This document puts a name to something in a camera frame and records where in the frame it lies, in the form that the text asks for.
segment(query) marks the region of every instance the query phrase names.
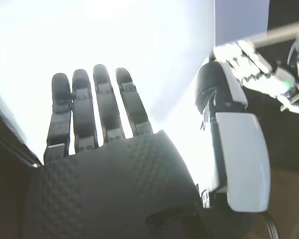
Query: black fingertip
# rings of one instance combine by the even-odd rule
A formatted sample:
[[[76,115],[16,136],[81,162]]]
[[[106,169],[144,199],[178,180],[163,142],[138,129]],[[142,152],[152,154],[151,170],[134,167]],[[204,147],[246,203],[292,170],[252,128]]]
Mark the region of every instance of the black fingertip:
[[[117,68],[115,74],[118,84],[133,82],[130,73],[125,68]]]
[[[93,68],[93,78],[96,84],[103,84],[110,82],[109,72],[102,64],[96,65]]]
[[[63,73],[57,73],[52,77],[52,99],[57,101],[71,99],[69,80]]]
[[[78,69],[73,73],[72,87],[74,89],[91,88],[89,76],[86,70]]]

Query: black cable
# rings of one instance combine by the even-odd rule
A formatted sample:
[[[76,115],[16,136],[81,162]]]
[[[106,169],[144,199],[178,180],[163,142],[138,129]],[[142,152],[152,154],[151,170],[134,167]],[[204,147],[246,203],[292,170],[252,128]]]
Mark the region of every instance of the black cable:
[[[279,233],[273,217],[268,212],[259,213],[266,221],[271,239],[279,239]]]

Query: textured palm pad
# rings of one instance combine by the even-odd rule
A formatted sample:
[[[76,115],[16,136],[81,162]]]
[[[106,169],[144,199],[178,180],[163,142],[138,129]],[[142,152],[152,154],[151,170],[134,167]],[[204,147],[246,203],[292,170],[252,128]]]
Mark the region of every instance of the textured palm pad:
[[[160,131],[35,169],[21,237],[186,238],[155,235],[148,223],[152,215],[184,205],[199,211],[199,194],[176,148]]]

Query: black finger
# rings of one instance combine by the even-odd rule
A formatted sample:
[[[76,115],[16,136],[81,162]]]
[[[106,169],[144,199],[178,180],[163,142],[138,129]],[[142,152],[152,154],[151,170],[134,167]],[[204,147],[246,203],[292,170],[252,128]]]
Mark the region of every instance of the black finger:
[[[75,152],[98,147],[91,85],[85,70],[76,70],[72,80]]]
[[[133,135],[153,133],[148,115],[129,72],[125,68],[116,69],[116,79]]]
[[[93,69],[93,78],[104,143],[125,138],[118,105],[106,67],[96,65]]]
[[[45,164],[69,154],[72,100],[70,84],[63,73],[52,78],[52,100],[53,112],[43,157]]]

